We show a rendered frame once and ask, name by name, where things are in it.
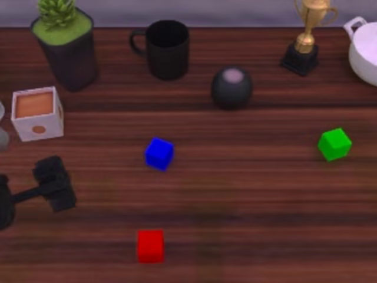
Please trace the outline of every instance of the green plant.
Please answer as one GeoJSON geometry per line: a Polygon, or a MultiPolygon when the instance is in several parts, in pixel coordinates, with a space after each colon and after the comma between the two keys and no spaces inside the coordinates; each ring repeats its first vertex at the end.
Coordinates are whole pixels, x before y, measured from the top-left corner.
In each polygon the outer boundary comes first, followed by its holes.
{"type": "Polygon", "coordinates": [[[47,29],[64,28],[77,16],[75,0],[38,0],[38,10],[47,29]]]}

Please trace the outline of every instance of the black sphere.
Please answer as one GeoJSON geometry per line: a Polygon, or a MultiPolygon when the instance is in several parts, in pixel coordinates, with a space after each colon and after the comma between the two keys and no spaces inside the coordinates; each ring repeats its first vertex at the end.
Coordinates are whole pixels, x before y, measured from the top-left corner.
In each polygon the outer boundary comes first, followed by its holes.
{"type": "Polygon", "coordinates": [[[7,183],[8,178],[0,175],[0,230],[12,225],[16,212],[7,183]]]}
{"type": "Polygon", "coordinates": [[[213,102],[224,110],[245,108],[252,91],[252,79],[239,67],[222,69],[214,76],[211,85],[213,102]]]}

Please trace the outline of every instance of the brown wooden surface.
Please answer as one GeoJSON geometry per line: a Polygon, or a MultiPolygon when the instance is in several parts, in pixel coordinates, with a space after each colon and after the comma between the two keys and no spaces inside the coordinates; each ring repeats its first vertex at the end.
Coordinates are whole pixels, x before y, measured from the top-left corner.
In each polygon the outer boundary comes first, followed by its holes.
{"type": "Polygon", "coordinates": [[[57,86],[65,137],[22,143],[12,92],[55,81],[29,31],[0,30],[0,126],[12,137],[0,170],[19,192],[35,184],[34,162],[58,154],[79,201],[60,214],[41,198],[17,206],[0,233],[0,282],[377,282],[377,88],[350,69],[342,29],[316,30],[310,76],[280,68],[300,31],[193,29],[190,73],[165,83],[131,52],[129,30],[96,30],[98,82],[57,86]],[[212,76],[228,64],[253,76],[248,110],[211,103],[212,76]],[[326,163],[316,144],[336,127],[354,145],[326,163]],[[166,173],[144,165],[153,136],[176,145],[166,173]],[[164,229],[163,265],[136,263],[144,228],[164,229]]]}

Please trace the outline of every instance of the black object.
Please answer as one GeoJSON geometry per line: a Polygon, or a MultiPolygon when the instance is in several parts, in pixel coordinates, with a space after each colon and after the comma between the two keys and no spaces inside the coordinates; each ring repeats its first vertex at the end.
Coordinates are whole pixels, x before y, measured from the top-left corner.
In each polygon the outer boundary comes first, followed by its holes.
{"type": "Polygon", "coordinates": [[[295,49],[295,43],[288,46],[280,65],[288,70],[306,76],[318,65],[318,46],[314,45],[312,52],[304,54],[295,49]]]}
{"type": "Polygon", "coordinates": [[[161,80],[176,80],[189,69],[189,30],[181,22],[158,21],[147,29],[134,30],[129,38],[132,50],[146,57],[152,75],[161,80]],[[135,37],[144,35],[146,50],[136,46],[135,37]]]}
{"type": "Polygon", "coordinates": [[[245,70],[226,67],[212,80],[213,102],[224,110],[235,110],[247,106],[252,95],[253,82],[245,70]]]}
{"type": "Polygon", "coordinates": [[[59,156],[51,156],[35,164],[33,175],[39,186],[16,195],[11,195],[8,177],[0,175],[0,230],[12,225],[15,217],[15,204],[38,196],[43,196],[53,212],[76,207],[70,177],[59,156]]]}
{"type": "MultiPolygon", "coordinates": [[[[93,19],[82,10],[77,10],[90,19],[93,28],[93,19]]],[[[38,20],[34,20],[31,29],[38,20]]],[[[92,28],[64,45],[49,45],[35,35],[56,80],[70,92],[82,90],[98,77],[92,28]]]]}

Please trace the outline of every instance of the cube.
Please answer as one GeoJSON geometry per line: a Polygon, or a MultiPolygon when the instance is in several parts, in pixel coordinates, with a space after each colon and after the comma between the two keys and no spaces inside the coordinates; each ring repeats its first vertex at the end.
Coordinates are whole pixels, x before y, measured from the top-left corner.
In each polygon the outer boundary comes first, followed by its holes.
{"type": "Polygon", "coordinates": [[[156,264],[164,261],[164,236],[162,230],[137,232],[137,258],[141,264],[156,264]]]}
{"type": "Polygon", "coordinates": [[[23,142],[64,135],[64,113],[55,87],[16,91],[11,121],[23,142]]]}
{"type": "Polygon", "coordinates": [[[351,140],[342,128],[323,133],[318,142],[318,148],[328,162],[345,157],[351,145],[351,140]]]}
{"type": "Polygon", "coordinates": [[[145,151],[145,162],[148,166],[165,171],[174,156],[174,145],[155,137],[145,151]]]}

